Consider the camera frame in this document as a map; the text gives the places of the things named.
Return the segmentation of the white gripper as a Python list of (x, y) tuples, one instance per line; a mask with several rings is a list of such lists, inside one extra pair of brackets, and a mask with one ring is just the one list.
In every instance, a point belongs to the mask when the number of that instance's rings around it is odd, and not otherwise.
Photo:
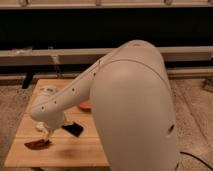
[(44, 118), (43, 140), (49, 141), (56, 129), (61, 128), (66, 122), (64, 112), (50, 113)]

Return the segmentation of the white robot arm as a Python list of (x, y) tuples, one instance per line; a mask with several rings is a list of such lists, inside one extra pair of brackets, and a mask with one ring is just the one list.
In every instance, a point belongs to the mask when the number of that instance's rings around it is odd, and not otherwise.
[(180, 171), (173, 95), (159, 50), (132, 40), (59, 91), (39, 93), (30, 115), (49, 130), (84, 101), (112, 171)]

